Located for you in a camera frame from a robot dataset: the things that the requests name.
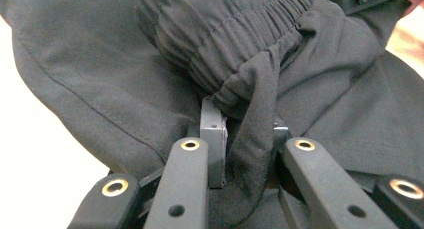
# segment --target mounting hole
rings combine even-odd
[[[312,142],[307,141],[307,140],[297,140],[295,142],[295,145],[300,150],[304,150],[304,151],[313,151],[313,150],[315,150],[315,145]]]
[[[128,181],[125,179],[115,179],[103,186],[102,194],[107,197],[121,195],[128,188]]]
[[[179,216],[184,214],[184,211],[185,211],[185,209],[184,209],[183,206],[175,205],[175,206],[172,206],[171,208],[169,208],[168,213],[172,217],[179,217]]]
[[[417,185],[412,184],[405,180],[393,179],[390,181],[390,186],[394,191],[401,194],[402,196],[411,199],[423,199],[424,192]]]
[[[187,151],[194,151],[199,148],[200,143],[196,140],[187,140],[181,144],[181,147]]]
[[[350,205],[347,210],[350,212],[350,214],[356,216],[356,217],[360,217],[360,218],[364,218],[367,216],[367,214],[364,212],[364,210],[362,210],[360,207],[355,206],[355,205]]]

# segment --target brass insert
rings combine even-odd
[[[199,148],[200,143],[196,140],[187,140],[181,144],[181,147],[186,151],[194,151]]]
[[[106,185],[104,185],[102,189],[102,193],[104,196],[107,196],[107,197],[115,197],[115,196],[121,195],[127,189],[128,189],[127,180],[115,179],[106,183]]]
[[[419,188],[417,185],[412,184],[410,182],[393,179],[390,181],[390,186],[393,188],[393,190],[395,190],[397,193],[401,194],[402,196],[405,196],[411,199],[424,198],[423,190]]]
[[[307,140],[296,140],[295,145],[300,150],[304,151],[313,151],[315,150],[315,145]]]

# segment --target black cloth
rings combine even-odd
[[[0,0],[0,13],[29,88],[115,172],[162,167],[199,124],[199,91],[214,94],[236,129],[211,227],[270,228],[285,226],[259,223],[282,214],[262,197],[277,115],[347,170],[424,178],[424,83],[382,49],[406,5],[347,18],[324,0]]]

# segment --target seam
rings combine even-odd
[[[254,56],[256,56],[258,53],[261,52],[265,52],[267,51],[270,47],[275,46],[276,44],[278,44],[282,39],[284,39],[285,37],[289,37],[290,35],[292,35],[292,33],[290,33],[293,29],[296,29],[297,25],[296,23],[292,24],[290,27],[287,28],[287,31],[282,34],[279,38],[277,38],[275,40],[274,43],[270,44],[270,45],[265,45],[264,48],[259,49],[257,52],[253,53],[253,55],[250,55],[247,59],[243,60],[242,62],[240,62],[237,66],[235,66],[235,68],[239,68],[241,65],[245,64],[247,61],[249,61],[250,59],[252,59]],[[194,54],[193,57],[190,58],[190,63],[189,63],[189,68],[192,68],[194,66],[194,59],[196,56],[199,55],[199,51],[198,51],[199,47],[196,48],[196,53]]]
[[[246,9],[246,10],[240,10],[240,11],[237,11],[235,14],[233,14],[233,15],[231,15],[231,16],[229,16],[228,18],[226,18],[226,19],[224,19],[222,22],[220,22],[216,27],[214,27],[212,30],[210,30],[206,35],[205,35],[205,37],[201,40],[201,42],[200,42],[200,44],[199,45],[196,45],[196,53],[190,58],[190,65],[192,65],[192,60],[193,60],[193,58],[194,57],[196,57],[198,54],[199,54],[199,48],[201,47],[201,46],[203,46],[204,45],[204,43],[206,42],[206,40],[208,40],[209,38],[211,38],[212,37],[212,35],[218,30],[218,29],[220,29],[221,27],[223,27],[226,23],[228,23],[230,20],[232,20],[232,19],[235,19],[236,17],[238,17],[238,16],[244,16],[244,14],[246,14],[246,13],[248,13],[248,12],[255,12],[255,11],[260,11],[260,10],[264,10],[264,9],[266,9],[269,5],[273,5],[273,4],[277,4],[278,2],[280,2],[281,0],[273,0],[273,1],[270,1],[270,2],[268,2],[267,4],[265,4],[265,5],[262,5],[262,6],[260,6],[260,7],[257,7],[257,8],[251,8],[251,9]],[[166,5],[169,5],[169,3],[163,3],[160,7],[159,7],[159,13],[158,13],[158,16],[157,16],[157,18],[156,18],[156,23],[154,24],[154,27],[155,27],[155,36],[154,36],[154,38],[157,38],[157,31],[158,31],[158,26],[159,26],[159,20],[160,20],[160,18],[163,16],[163,8],[164,8],[164,6],[166,6]]]
[[[290,32],[292,29],[294,29],[296,26],[295,25],[292,25],[292,27],[291,28],[289,28],[289,30],[288,30],[288,32]],[[239,68],[239,67],[241,67],[243,64],[245,64],[245,63],[247,63],[249,60],[251,60],[253,57],[255,57],[256,55],[258,55],[259,53],[261,53],[261,52],[266,52],[266,51],[269,51],[268,49],[269,48],[271,48],[271,47],[273,47],[273,46],[275,46],[275,45],[277,45],[281,40],[283,40],[285,37],[288,37],[288,36],[290,36],[290,35],[292,35],[292,34],[288,34],[288,33],[286,33],[286,34],[284,34],[284,35],[282,35],[280,38],[278,38],[272,45],[266,45],[265,46],[265,48],[263,48],[262,50],[260,50],[260,51],[258,51],[258,52],[256,52],[256,53],[254,53],[253,55],[251,55],[251,56],[249,56],[249,58],[247,58],[246,60],[244,60],[243,62],[241,62],[241,63],[239,63],[235,68]],[[223,81],[224,81],[224,84],[225,84],[225,81],[227,81],[229,78],[232,78],[232,77],[234,77],[235,75],[237,75],[238,74],[238,72],[237,73],[235,73],[235,74],[231,74],[230,76],[228,76],[227,78],[225,78]],[[236,95],[237,97],[239,97],[239,98],[242,98],[244,101],[246,100],[245,98],[243,98],[243,97],[240,97],[239,95],[237,95],[237,94],[234,94],[234,95]]]
[[[113,115],[111,115],[109,112],[107,112],[106,110],[102,110],[103,112],[99,111],[99,108],[102,108],[100,106],[98,106],[96,103],[94,103],[92,101],[92,99],[89,98],[84,98],[83,96],[79,95],[78,93],[76,93],[74,90],[71,89],[70,86],[66,85],[65,83],[55,79],[54,77],[52,77],[43,66],[40,65],[39,61],[34,57],[33,53],[26,47],[25,43],[23,43],[23,41],[21,40],[20,36],[16,36],[16,38],[18,39],[18,41],[22,44],[23,48],[25,49],[25,51],[30,55],[30,57],[32,58],[32,60],[35,62],[35,64],[38,66],[38,68],[41,69],[41,71],[47,75],[48,78],[50,78],[50,80],[52,80],[53,82],[55,82],[56,84],[60,85],[61,87],[65,88],[66,90],[68,90],[69,92],[71,92],[72,94],[74,94],[77,98],[79,98],[85,105],[87,105],[89,108],[91,108],[94,112],[96,112],[98,115],[102,116],[103,118],[105,118],[108,122],[110,122],[111,124],[115,125],[119,130],[121,130],[125,135],[133,138],[134,140],[145,144],[146,146],[148,146],[152,151],[154,151],[161,159],[162,162],[165,163],[165,155],[162,153],[162,148],[160,148],[159,146],[156,146],[156,148],[159,148],[159,150],[155,150],[153,149],[154,147],[152,146],[152,144],[147,143],[145,141],[145,139],[143,140],[143,138],[138,138],[138,136],[134,136],[137,135],[137,133],[134,133],[132,130],[128,130],[128,126],[120,121],[119,119],[117,119],[116,117],[114,117]]]

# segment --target stitching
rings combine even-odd
[[[293,28],[295,28],[296,27],[296,25],[293,25],[288,31],[291,31]],[[250,56],[247,60],[245,60],[244,62],[241,62],[238,66],[237,66],[237,68],[238,67],[240,67],[241,65],[243,65],[244,63],[246,63],[246,62],[248,62],[249,60],[251,60],[253,57],[255,57],[256,55],[258,55],[259,53],[261,53],[261,52],[265,52],[265,51],[267,51],[267,49],[269,49],[270,47],[273,47],[273,46],[275,46],[276,44],[278,44],[278,43],[280,43],[281,42],[281,40],[283,39],[283,38],[285,38],[285,37],[288,37],[288,36],[290,36],[290,35],[292,35],[292,34],[284,34],[283,36],[281,36],[281,38],[279,38],[274,44],[272,44],[272,45],[270,45],[270,46],[266,46],[263,50],[261,50],[261,51],[259,51],[259,52],[257,52],[257,53],[255,53],[255,54],[253,54],[252,56]],[[229,78],[232,78],[232,77],[235,77],[237,75],[237,73],[236,74],[232,74],[232,75],[230,75],[229,77],[227,77],[225,80],[224,80],[224,82],[226,81],[226,80],[228,80]],[[214,93],[214,95],[213,96],[216,96],[217,94],[219,95],[219,93],[221,92],[221,90],[223,89],[223,87],[219,90],[219,91],[217,91],[216,93]],[[234,96],[236,96],[237,98],[238,98],[238,100],[241,100],[241,101],[243,101],[243,102],[245,102],[246,101],[246,99],[244,98],[244,97],[241,97],[240,95],[238,95],[237,93],[234,93],[233,92],[233,95]]]
[[[295,25],[292,25],[290,28],[288,28],[288,30],[287,30],[287,32],[290,32],[291,30],[293,30],[295,28]],[[255,57],[257,54],[259,54],[259,53],[261,53],[261,52],[264,52],[264,51],[267,51],[270,47],[273,47],[273,46],[275,46],[276,44],[278,44],[281,40],[283,40],[284,38],[286,38],[286,37],[289,37],[289,36],[291,36],[292,34],[288,34],[288,33],[286,33],[286,34],[284,34],[284,35],[282,35],[280,38],[278,38],[273,44],[271,44],[271,45],[265,45],[265,48],[263,48],[262,50],[260,50],[260,51],[258,51],[258,52],[256,52],[256,53],[254,53],[253,55],[251,55],[251,56],[249,56],[249,58],[248,59],[246,59],[245,61],[243,61],[243,62],[241,62],[241,63],[239,63],[237,66],[236,66],[236,68],[239,68],[241,65],[243,65],[243,64],[245,64],[246,62],[248,62],[250,59],[252,59],[253,57]]]
[[[219,23],[216,27],[214,27],[211,31],[209,31],[206,36],[201,40],[199,45],[196,45],[196,53],[192,56],[192,58],[190,58],[190,65],[192,65],[192,60],[194,57],[196,57],[199,52],[198,49],[204,45],[204,43],[206,42],[206,40],[208,40],[209,38],[212,37],[212,34],[214,34],[218,29],[220,29],[221,27],[223,27],[226,23],[228,23],[231,19],[235,19],[238,16],[241,16],[243,14],[246,14],[248,12],[255,12],[255,11],[260,11],[260,10],[264,10],[266,9],[269,5],[273,5],[273,4],[277,4],[278,2],[280,2],[281,0],[273,0],[268,2],[267,4],[260,6],[258,8],[252,8],[252,9],[245,9],[245,10],[240,10],[238,12],[236,12],[235,14],[229,16],[228,18],[226,18],[225,20],[223,20],[221,23]],[[155,27],[155,38],[157,38],[157,31],[158,31],[158,26],[159,26],[159,19],[160,17],[163,16],[163,8],[164,6],[169,5],[169,3],[163,3],[160,7],[159,7],[159,13],[156,19],[156,23],[154,24]]]
[[[219,26],[215,27],[213,31],[209,32],[208,36],[202,40],[202,42],[201,42],[201,44],[200,44],[199,46],[197,46],[197,47],[196,47],[196,53],[195,53],[195,54],[194,54],[194,55],[190,58],[190,60],[189,60],[189,62],[190,62],[190,63],[189,63],[189,67],[192,67],[192,66],[193,66],[193,64],[194,64],[194,60],[196,59],[196,57],[198,57],[198,56],[199,56],[199,54],[200,54],[199,48],[200,48],[201,46],[203,46],[203,45],[206,43],[206,40],[208,40],[209,38],[211,38],[211,37],[212,37],[212,34],[213,34],[213,33],[215,33],[218,29],[220,29],[221,27],[223,27],[225,23],[227,23],[227,22],[228,22],[228,21],[230,21],[231,19],[235,19],[237,16],[244,16],[244,15],[243,15],[243,13],[246,13],[246,12],[266,10],[266,7],[267,7],[267,6],[269,6],[269,5],[271,5],[271,4],[276,4],[276,3],[277,3],[277,2],[279,2],[279,1],[280,1],[280,0],[275,0],[275,1],[273,1],[273,2],[268,3],[267,5],[262,6],[261,8],[257,8],[257,9],[250,9],[250,10],[241,11],[241,12],[237,13],[235,16],[232,16],[232,17],[227,18],[225,21],[223,21],[223,23],[221,23]],[[285,33],[287,33],[287,32],[289,32],[289,31],[291,31],[294,27],[295,27],[295,24],[292,24],[289,28],[287,28],[287,31],[286,31]],[[278,41],[280,41],[282,38],[284,38],[286,35],[287,35],[287,34],[281,35],[281,37],[277,38],[277,39],[275,40],[275,42],[274,42],[273,44],[271,44],[271,45],[265,45],[265,48],[263,48],[262,50],[260,50],[260,51],[256,52],[254,55],[250,56],[247,60],[245,60],[244,62],[242,62],[242,63],[240,63],[239,65],[237,65],[237,66],[236,66],[236,68],[240,67],[240,65],[244,64],[246,61],[250,60],[250,59],[251,59],[252,57],[254,57],[257,53],[259,53],[259,52],[263,52],[263,51],[265,51],[266,49],[268,49],[269,47],[271,47],[271,46],[273,46],[273,45],[277,44],[277,42],[278,42]]]
[[[70,86],[66,85],[64,82],[61,82],[61,81],[55,79],[53,76],[51,76],[47,72],[47,70],[43,66],[40,65],[39,61],[34,57],[33,53],[27,48],[27,46],[25,45],[25,43],[23,43],[23,41],[21,40],[20,36],[18,35],[16,38],[22,44],[22,46],[25,49],[25,51],[27,51],[28,54],[31,56],[31,58],[36,63],[36,65],[41,69],[41,71],[44,74],[47,75],[48,78],[50,78],[53,82],[55,82],[56,84],[60,85],[61,87],[67,89],[69,92],[71,92],[72,94],[74,94],[77,98],[79,98],[82,102],[84,102],[84,104],[86,104],[89,108],[93,109],[93,111],[95,111],[97,114],[101,115],[107,121],[109,121],[113,125],[117,126],[117,128],[119,130],[121,130],[125,135],[128,135],[129,137],[133,138],[134,140],[136,140],[136,141],[138,141],[138,142],[140,142],[140,143],[145,144],[146,146],[148,146],[152,151],[154,151],[162,159],[162,162],[165,163],[165,161],[166,161],[165,158],[166,157],[163,154],[163,152],[162,152],[163,149],[161,147],[159,147],[159,146],[156,145],[156,148],[158,148],[158,150],[153,149],[153,148],[155,148],[155,147],[152,146],[152,144],[154,144],[154,143],[152,143],[152,144],[147,143],[146,141],[149,141],[149,140],[146,140],[145,138],[142,138],[141,136],[138,136],[137,133],[134,133],[132,130],[128,130],[129,128],[128,128],[128,126],[124,122],[118,120],[115,116],[111,115],[106,110],[103,109],[102,112],[100,112],[99,109],[102,109],[102,107],[100,107],[100,106],[98,106],[98,104],[94,103],[92,99],[90,99],[90,98],[84,98],[83,96],[79,95],[74,90],[72,90]]]

